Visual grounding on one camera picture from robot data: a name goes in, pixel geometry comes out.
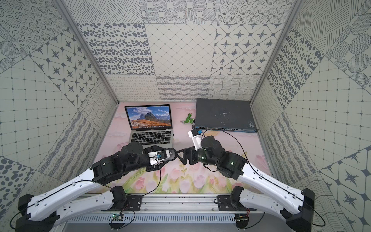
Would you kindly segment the black wireless mouse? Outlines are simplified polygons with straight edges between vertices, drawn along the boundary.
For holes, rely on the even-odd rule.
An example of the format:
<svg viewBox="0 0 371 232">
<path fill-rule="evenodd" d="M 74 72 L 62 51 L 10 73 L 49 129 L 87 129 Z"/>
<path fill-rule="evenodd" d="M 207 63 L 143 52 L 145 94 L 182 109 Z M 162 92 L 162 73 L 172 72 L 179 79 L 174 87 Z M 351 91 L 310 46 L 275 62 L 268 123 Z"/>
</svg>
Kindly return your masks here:
<svg viewBox="0 0 371 232">
<path fill-rule="evenodd" d="M 165 152 L 165 159 L 163 159 L 163 161 L 173 161 L 175 159 L 177 159 L 177 151 L 173 148 L 169 148 L 169 149 L 166 149 L 164 150 Z"/>
</svg>

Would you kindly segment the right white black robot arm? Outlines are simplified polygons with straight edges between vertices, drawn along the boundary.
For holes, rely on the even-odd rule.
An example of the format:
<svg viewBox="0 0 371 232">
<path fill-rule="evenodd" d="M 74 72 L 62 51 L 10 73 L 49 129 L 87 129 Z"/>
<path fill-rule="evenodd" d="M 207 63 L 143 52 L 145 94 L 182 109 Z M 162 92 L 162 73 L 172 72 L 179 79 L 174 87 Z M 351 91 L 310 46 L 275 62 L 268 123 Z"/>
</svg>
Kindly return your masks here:
<svg viewBox="0 0 371 232">
<path fill-rule="evenodd" d="M 248 184 L 263 194 L 258 195 L 237 186 L 230 195 L 235 208 L 253 208 L 278 217 L 296 232 L 310 232 L 313 226 L 316 194 L 286 185 L 265 174 L 244 157 L 226 151 L 219 141 L 209 136 L 192 135 L 193 147 L 180 151 L 187 164 L 203 163 L 216 167 L 224 177 Z"/>
</svg>

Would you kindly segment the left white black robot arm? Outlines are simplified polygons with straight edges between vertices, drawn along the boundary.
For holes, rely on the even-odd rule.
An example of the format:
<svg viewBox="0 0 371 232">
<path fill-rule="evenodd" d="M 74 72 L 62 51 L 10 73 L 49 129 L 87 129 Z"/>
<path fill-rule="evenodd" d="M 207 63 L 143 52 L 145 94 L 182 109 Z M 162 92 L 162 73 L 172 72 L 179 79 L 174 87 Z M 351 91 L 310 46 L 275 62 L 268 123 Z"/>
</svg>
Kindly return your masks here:
<svg viewBox="0 0 371 232">
<path fill-rule="evenodd" d="M 88 197 L 81 195 L 98 187 L 107 187 L 129 172 L 160 165 L 175 157 L 176 150 L 151 146 L 143 148 L 131 142 L 122 149 L 94 163 L 74 179 L 40 195 L 25 194 L 18 201 L 20 216 L 11 228 L 17 232 L 49 232 L 54 227 L 95 211 L 123 210 L 127 196 L 122 186 Z"/>
</svg>

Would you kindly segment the silver open laptop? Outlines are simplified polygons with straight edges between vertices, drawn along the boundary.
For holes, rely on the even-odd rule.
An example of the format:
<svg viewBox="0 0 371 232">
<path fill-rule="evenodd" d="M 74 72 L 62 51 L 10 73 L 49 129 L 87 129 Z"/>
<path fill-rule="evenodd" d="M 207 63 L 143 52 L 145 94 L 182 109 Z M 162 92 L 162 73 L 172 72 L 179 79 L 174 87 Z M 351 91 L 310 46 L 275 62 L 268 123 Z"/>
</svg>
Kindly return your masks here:
<svg viewBox="0 0 371 232">
<path fill-rule="evenodd" d="M 169 104 L 125 106 L 131 129 L 129 141 L 148 148 L 173 147 L 173 121 Z"/>
</svg>

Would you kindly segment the pink floral table mat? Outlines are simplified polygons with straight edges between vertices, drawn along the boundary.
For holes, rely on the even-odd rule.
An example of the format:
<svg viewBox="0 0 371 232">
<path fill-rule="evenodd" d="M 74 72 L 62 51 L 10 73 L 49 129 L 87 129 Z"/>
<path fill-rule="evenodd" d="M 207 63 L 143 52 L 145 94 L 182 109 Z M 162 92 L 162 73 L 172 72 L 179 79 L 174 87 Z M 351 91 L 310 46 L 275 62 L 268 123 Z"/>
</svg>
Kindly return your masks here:
<svg viewBox="0 0 371 232">
<path fill-rule="evenodd" d="M 120 151 L 129 143 L 131 128 L 128 123 L 125 106 L 134 106 L 132 102 L 119 104 L 111 125 L 104 137 L 95 161 L 111 156 Z M 196 115 L 195 102 L 172 102 L 171 113 L 173 121 L 173 147 L 181 150 L 193 146 L 188 132 L 192 129 L 190 124 L 183 124 L 187 115 Z M 207 136 L 212 135 L 222 147 L 230 152 L 248 157 L 249 161 L 261 171 L 271 174 L 269 164 L 263 153 L 259 137 L 256 133 L 219 132 L 208 131 Z M 102 193 L 114 186 L 122 186 L 125 192 L 130 194 L 153 193 L 230 193 L 235 186 L 243 186 L 245 189 L 256 192 L 253 187 L 234 179 L 226 178 L 216 171 L 216 167 L 204 167 L 201 163 L 184 165 L 179 159 L 175 159 L 164 165 L 160 171 L 147 172 L 145 169 L 133 171 L 119 180 L 94 190 L 94 193 Z"/>
</svg>

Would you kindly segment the aluminium mounting rail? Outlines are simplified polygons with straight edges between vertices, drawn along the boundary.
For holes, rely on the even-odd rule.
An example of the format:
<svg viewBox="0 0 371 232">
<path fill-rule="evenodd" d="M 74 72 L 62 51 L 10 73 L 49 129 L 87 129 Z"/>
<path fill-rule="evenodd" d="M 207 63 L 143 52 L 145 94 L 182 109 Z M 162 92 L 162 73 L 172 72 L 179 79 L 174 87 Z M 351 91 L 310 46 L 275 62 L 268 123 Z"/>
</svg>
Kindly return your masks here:
<svg viewBox="0 0 371 232">
<path fill-rule="evenodd" d="M 242 191 L 239 195 L 230 195 L 232 200 L 236 200 L 247 208 L 247 211 L 262 211 L 277 217 L 281 216 L 281 212 L 287 211 L 291 214 L 297 214 L 302 206 L 301 201 L 293 196 L 284 198 L 281 204 L 264 194 L 256 194 L 248 190 Z M 217 196 L 206 195 L 147 195 L 143 197 L 142 205 L 139 212 L 177 212 L 177 213 L 193 213 L 193 212 L 219 212 L 216 203 Z M 57 210 L 61 217 L 74 218 L 79 215 L 93 213 L 96 211 L 104 211 L 113 205 L 111 192 L 82 198 L 80 200 L 71 201 Z"/>
</svg>

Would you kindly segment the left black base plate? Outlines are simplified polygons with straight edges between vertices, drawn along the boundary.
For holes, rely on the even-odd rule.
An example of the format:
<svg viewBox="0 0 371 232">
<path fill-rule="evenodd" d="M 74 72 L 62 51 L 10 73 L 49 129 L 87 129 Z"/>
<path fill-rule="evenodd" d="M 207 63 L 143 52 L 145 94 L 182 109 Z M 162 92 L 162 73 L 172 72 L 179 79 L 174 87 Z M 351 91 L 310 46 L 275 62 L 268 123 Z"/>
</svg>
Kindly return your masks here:
<svg viewBox="0 0 371 232">
<path fill-rule="evenodd" d="M 143 196 L 126 195 L 114 196 L 113 205 L 104 211 L 140 211 Z"/>
</svg>

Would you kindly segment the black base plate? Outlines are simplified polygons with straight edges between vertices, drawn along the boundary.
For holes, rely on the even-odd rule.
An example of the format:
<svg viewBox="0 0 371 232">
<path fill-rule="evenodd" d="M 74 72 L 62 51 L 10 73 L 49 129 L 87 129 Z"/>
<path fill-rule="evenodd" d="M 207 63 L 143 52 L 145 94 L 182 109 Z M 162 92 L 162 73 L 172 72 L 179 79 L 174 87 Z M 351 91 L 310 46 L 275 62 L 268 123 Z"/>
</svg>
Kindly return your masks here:
<svg viewBox="0 0 371 232">
<path fill-rule="evenodd" d="M 114 196 L 113 205 L 104 211 L 140 211 L 143 196 L 126 195 Z"/>
<path fill-rule="evenodd" d="M 241 203 L 232 200 L 230 195 L 218 195 L 216 198 L 219 211 L 247 211 Z"/>
</svg>

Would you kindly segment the dark grey network switch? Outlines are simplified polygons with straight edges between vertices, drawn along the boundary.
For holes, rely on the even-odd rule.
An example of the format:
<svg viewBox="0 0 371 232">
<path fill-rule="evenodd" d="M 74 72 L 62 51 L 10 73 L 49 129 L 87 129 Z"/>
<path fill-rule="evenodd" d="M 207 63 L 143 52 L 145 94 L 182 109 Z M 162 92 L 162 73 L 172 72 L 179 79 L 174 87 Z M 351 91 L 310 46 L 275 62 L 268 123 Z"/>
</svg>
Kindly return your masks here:
<svg viewBox="0 0 371 232">
<path fill-rule="evenodd" d="M 197 99 L 195 128 L 211 131 L 256 133 L 250 102 Z"/>
</svg>

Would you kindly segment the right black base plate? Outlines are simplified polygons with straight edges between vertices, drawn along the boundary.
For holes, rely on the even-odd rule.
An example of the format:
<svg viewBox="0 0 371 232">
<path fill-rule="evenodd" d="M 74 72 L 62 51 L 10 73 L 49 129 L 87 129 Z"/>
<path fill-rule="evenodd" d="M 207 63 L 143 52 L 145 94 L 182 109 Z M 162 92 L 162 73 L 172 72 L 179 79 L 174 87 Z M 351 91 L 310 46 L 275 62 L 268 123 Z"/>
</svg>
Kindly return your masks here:
<svg viewBox="0 0 371 232">
<path fill-rule="evenodd" d="M 218 195 L 216 198 L 219 211 L 247 211 L 241 203 L 232 200 L 230 195 Z"/>
</svg>

